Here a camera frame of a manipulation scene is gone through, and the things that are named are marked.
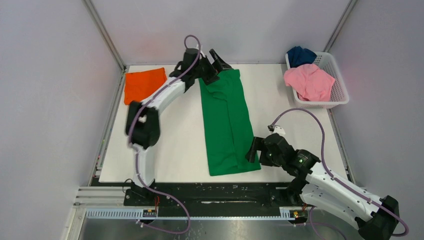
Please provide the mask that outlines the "green t-shirt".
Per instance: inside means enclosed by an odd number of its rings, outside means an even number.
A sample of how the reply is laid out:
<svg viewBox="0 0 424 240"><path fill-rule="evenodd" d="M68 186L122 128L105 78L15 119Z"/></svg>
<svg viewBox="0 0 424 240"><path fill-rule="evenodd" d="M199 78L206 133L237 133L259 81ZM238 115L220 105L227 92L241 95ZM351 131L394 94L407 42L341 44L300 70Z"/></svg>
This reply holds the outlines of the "green t-shirt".
<svg viewBox="0 0 424 240"><path fill-rule="evenodd" d="M240 174L261 169L258 156L245 156L254 134L238 69L224 70L218 81L199 81L205 147L210 176Z"/></svg>

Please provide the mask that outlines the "white plastic laundry basket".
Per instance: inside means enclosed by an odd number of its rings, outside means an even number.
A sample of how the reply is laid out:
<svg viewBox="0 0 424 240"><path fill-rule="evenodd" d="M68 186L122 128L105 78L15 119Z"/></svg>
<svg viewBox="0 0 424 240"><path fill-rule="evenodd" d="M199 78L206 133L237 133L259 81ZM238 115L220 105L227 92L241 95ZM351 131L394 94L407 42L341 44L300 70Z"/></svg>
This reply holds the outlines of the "white plastic laundry basket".
<svg viewBox="0 0 424 240"><path fill-rule="evenodd" d="M317 65L320 69L335 78L335 83L331 90L330 101L303 101L298 97L297 92L292 88L292 95L294 104L300 108L323 108L331 109L338 105L345 105L349 102L350 98L343 77L337 66L335 58L327 52L315 51L317 55L313 64ZM288 62L288 55L285 54L287 70L293 68L290 67Z"/></svg>

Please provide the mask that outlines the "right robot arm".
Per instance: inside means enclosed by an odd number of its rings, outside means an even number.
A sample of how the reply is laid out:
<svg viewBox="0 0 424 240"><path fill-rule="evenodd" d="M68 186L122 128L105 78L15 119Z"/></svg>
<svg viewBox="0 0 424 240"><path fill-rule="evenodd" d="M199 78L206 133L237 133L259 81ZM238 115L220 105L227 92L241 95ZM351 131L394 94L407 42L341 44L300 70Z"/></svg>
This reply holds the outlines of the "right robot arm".
<svg viewBox="0 0 424 240"><path fill-rule="evenodd" d="M281 167L293 180L287 187L287 201L305 203L340 218L365 240L388 240L400 222L399 203L391 196L379 197L341 178L324 167L323 160L305 149L294 149L278 133L254 137L245 158L269 167Z"/></svg>

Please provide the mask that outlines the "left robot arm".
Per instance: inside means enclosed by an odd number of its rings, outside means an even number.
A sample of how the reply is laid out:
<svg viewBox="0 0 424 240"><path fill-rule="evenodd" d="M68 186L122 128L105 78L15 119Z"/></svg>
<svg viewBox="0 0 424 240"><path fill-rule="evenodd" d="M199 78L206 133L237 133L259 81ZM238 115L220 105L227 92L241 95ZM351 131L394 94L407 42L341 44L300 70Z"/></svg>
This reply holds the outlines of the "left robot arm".
<svg viewBox="0 0 424 240"><path fill-rule="evenodd" d="M155 145L161 135L160 116L176 98L201 79L205 85L219 80L218 74L232 69L214 49L212 62L199 49L188 48L165 83L143 101L132 101L128 107L125 134L134 150L134 177L131 194L144 206L152 204L155 192L147 187L155 181Z"/></svg>

